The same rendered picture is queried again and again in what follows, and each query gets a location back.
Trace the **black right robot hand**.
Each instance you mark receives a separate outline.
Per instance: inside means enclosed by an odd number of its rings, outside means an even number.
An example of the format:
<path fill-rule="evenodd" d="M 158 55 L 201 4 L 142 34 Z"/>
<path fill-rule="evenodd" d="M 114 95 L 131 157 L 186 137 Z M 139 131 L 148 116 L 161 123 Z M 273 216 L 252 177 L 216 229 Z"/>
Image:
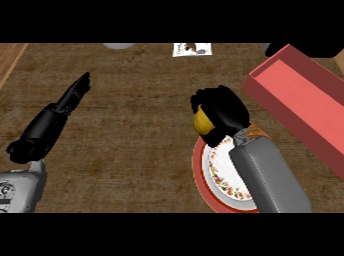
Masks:
<path fill-rule="evenodd" d="M 229 87 L 199 89 L 190 97 L 193 119 L 198 111 L 204 111 L 216 128 L 199 136 L 211 148 L 223 139 L 251 126 L 250 112 L 242 100 Z"/>

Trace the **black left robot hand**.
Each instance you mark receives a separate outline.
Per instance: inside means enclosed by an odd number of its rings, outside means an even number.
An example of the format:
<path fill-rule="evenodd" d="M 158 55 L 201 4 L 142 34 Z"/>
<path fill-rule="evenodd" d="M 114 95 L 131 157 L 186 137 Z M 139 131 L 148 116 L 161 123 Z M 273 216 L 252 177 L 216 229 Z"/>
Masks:
<path fill-rule="evenodd" d="M 69 86 L 56 103 L 50 103 L 32 119 L 21 138 L 6 149 L 10 160 L 18 164 L 40 161 L 49 154 L 63 127 L 86 93 L 90 90 L 90 73 Z"/>

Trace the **yellow lemon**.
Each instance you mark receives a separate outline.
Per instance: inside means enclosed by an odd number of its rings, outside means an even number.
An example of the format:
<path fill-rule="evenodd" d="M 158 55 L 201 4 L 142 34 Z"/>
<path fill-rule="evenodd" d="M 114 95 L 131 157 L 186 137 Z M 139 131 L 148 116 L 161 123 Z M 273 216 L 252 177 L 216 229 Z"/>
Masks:
<path fill-rule="evenodd" d="M 195 130 L 201 135 L 207 135 L 216 128 L 204 111 L 198 111 L 193 119 Z"/>

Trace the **red cardboard box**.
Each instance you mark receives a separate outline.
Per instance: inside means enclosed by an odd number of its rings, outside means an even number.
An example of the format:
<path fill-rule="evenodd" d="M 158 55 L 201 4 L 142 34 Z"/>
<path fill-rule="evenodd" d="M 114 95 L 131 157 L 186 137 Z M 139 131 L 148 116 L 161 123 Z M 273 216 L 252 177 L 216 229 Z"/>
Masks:
<path fill-rule="evenodd" d="M 344 80 L 288 45 L 250 72 L 244 90 L 344 178 Z"/>

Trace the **white plate with red rim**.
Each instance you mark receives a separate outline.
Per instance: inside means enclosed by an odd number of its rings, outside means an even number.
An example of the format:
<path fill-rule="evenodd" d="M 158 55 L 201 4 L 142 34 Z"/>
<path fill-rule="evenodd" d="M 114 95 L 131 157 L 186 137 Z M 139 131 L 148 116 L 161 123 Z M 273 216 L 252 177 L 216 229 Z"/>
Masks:
<path fill-rule="evenodd" d="M 235 140 L 230 136 L 224 137 L 214 148 L 198 138 L 192 154 L 195 184 L 217 213 L 257 213 L 257 205 L 229 156 L 233 148 Z"/>

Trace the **white printed paper card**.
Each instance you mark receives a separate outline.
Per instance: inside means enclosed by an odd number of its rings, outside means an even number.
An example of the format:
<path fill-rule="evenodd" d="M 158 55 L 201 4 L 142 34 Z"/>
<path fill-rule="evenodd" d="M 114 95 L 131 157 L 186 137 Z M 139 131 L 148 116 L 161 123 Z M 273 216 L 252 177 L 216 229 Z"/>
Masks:
<path fill-rule="evenodd" d="M 176 43 L 173 49 L 174 57 L 211 56 L 213 47 L 210 43 Z"/>

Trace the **black appliance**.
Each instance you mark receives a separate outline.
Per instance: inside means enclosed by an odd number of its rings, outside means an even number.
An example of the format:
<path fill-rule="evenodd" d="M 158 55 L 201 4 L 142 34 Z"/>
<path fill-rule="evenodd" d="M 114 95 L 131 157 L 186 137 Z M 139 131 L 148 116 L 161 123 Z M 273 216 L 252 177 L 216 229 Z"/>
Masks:
<path fill-rule="evenodd" d="M 285 42 L 263 43 L 263 52 L 267 57 L 272 57 L 276 52 L 286 46 Z M 334 58 L 344 50 L 344 42 L 337 43 L 295 43 L 294 47 L 310 58 Z"/>

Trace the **grey round object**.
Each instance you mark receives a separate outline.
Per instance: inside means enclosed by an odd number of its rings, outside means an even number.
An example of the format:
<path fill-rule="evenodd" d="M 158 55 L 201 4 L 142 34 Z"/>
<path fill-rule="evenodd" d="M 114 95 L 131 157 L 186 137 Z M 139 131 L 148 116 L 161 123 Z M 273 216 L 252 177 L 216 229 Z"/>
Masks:
<path fill-rule="evenodd" d="M 103 45 L 114 50 L 124 50 L 136 45 L 136 43 L 103 43 Z"/>

